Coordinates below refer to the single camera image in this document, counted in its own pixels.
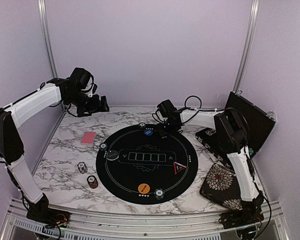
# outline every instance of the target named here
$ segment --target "ventilation grille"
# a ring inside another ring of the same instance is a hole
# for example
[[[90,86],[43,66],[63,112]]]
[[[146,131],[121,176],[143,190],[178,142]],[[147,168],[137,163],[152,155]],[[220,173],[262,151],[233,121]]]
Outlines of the ventilation grille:
[[[16,227],[29,230],[31,232],[35,232],[37,234],[42,234],[46,236],[59,236],[58,229],[46,229],[44,228],[43,223],[32,222],[27,219],[21,219],[16,217],[14,221],[14,225]],[[89,234],[83,233],[75,233],[67,231],[66,228],[61,229],[61,238],[62,240],[127,240],[127,238],[119,238],[119,237],[102,237],[102,236],[93,236]],[[175,240],[221,240],[220,234],[212,234],[212,235],[205,235],[205,236],[197,236],[194,237],[183,237],[183,238],[174,238]]]

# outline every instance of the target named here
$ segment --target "white marble tabletop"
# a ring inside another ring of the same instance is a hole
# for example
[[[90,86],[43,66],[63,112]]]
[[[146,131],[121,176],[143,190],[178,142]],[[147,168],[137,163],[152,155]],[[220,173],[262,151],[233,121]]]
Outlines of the white marble tabletop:
[[[105,213],[174,215],[222,212],[226,208],[199,194],[204,178],[213,165],[212,155],[204,151],[195,138],[202,127],[183,126],[183,135],[192,143],[198,156],[198,172],[192,185],[177,198],[160,204],[140,205],[121,200],[101,183],[96,171],[99,145],[116,131],[140,122],[156,123],[150,107],[112,107],[110,112],[76,118],[66,114],[55,132],[34,174],[34,179],[49,202],[74,209]],[[93,145],[82,145],[85,132],[96,132]],[[77,164],[85,162],[87,173],[81,174]],[[87,177],[96,176],[99,186],[89,187]]]

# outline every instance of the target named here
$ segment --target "blue button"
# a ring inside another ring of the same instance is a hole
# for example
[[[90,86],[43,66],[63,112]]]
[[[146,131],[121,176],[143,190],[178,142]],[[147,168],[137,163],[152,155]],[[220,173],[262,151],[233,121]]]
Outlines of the blue button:
[[[151,136],[152,134],[154,134],[154,131],[152,131],[152,130],[144,130],[144,135]]]

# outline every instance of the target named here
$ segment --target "round black mat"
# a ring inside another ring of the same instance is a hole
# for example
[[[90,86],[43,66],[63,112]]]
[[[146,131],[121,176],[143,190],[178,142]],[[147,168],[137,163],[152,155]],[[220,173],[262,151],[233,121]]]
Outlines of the round black mat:
[[[104,143],[107,148],[96,156],[97,174],[109,192],[127,202],[149,205],[170,201],[187,190],[196,177],[196,151],[180,133],[161,138],[154,124],[145,129],[133,125],[115,132]],[[111,160],[107,159],[109,151]],[[114,151],[118,152],[115,160]]]

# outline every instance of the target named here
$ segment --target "triangular sign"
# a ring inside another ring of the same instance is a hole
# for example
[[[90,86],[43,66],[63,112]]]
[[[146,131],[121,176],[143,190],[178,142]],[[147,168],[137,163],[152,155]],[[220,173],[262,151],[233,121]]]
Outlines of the triangular sign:
[[[178,162],[174,162],[173,165],[174,165],[174,174],[177,174],[177,173],[181,172],[183,169],[187,168],[186,166],[184,166]]]

